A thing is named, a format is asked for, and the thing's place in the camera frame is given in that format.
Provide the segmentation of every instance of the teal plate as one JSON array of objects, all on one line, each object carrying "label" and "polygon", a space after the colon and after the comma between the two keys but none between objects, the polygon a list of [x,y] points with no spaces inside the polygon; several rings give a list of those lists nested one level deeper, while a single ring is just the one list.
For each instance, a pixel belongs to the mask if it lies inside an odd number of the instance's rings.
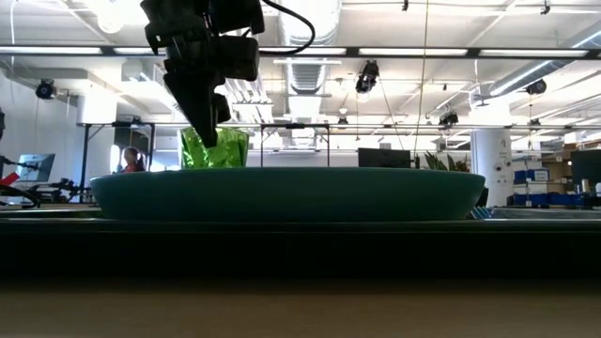
[{"label": "teal plate", "polygon": [[464,219],[485,178],[393,168],[227,168],[95,178],[110,219],[387,222]]}]

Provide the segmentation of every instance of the person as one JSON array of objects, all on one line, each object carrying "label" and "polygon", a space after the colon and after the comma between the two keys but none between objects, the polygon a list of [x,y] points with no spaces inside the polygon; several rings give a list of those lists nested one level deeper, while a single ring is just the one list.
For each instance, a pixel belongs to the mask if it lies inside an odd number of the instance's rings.
[{"label": "person", "polygon": [[142,154],[140,154],[138,149],[132,146],[126,148],[123,150],[123,158],[128,165],[121,171],[121,173],[136,173],[146,170],[144,167],[144,159],[142,158]]}]

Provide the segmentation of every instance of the red object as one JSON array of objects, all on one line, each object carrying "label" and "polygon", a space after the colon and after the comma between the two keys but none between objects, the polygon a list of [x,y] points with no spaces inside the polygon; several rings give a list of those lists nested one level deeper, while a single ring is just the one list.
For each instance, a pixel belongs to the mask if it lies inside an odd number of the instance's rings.
[{"label": "red object", "polygon": [[12,183],[16,182],[17,179],[19,179],[19,174],[12,173],[12,174],[8,175],[7,177],[2,178],[2,180],[0,180],[0,184],[9,186]]},{"label": "red object", "polygon": [[123,171],[124,173],[135,173],[137,170],[135,170],[135,165],[133,164],[128,164],[128,166],[125,167],[125,170]]}]

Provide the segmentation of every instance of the black monitor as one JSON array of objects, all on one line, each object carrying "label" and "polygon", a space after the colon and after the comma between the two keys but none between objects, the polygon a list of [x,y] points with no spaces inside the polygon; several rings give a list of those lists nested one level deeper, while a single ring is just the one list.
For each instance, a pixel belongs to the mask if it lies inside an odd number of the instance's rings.
[{"label": "black monitor", "polygon": [[38,169],[19,166],[19,182],[48,182],[53,169],[54,154],[21,155],[19,163],[36,166]]},{"label": "black monitor", "polygon": [[359,148],[359,166],[372,168],[410,168],[409,150]]},{"label": "black monitor", "polygon": [[601,150],[572,151],[572,178],[580,184],[583,178],[589,180],[591,186],[601,182]]}]

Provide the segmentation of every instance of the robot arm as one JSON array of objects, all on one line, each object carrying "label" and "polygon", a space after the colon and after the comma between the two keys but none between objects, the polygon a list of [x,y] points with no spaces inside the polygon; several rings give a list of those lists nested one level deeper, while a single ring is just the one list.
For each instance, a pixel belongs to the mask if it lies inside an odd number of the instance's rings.
[{"label": "robot arm", "polygon": [[[297,13],[269,0],[264,2],[303,21],[313,37],[302,47],[270,55],[296,54],[315,38],[315,29]],[[259,0],[144,0],[150,23],[146,39],[155,54],[164,47],[167,73],[163,79],[182,112],[206,147],[217,145],[218,123],[230,119],[227,99],[214,92],[225,78],[254,81],[258,76],[259,46],[254,38],[220,36],[249,28],[265,31]]]}]

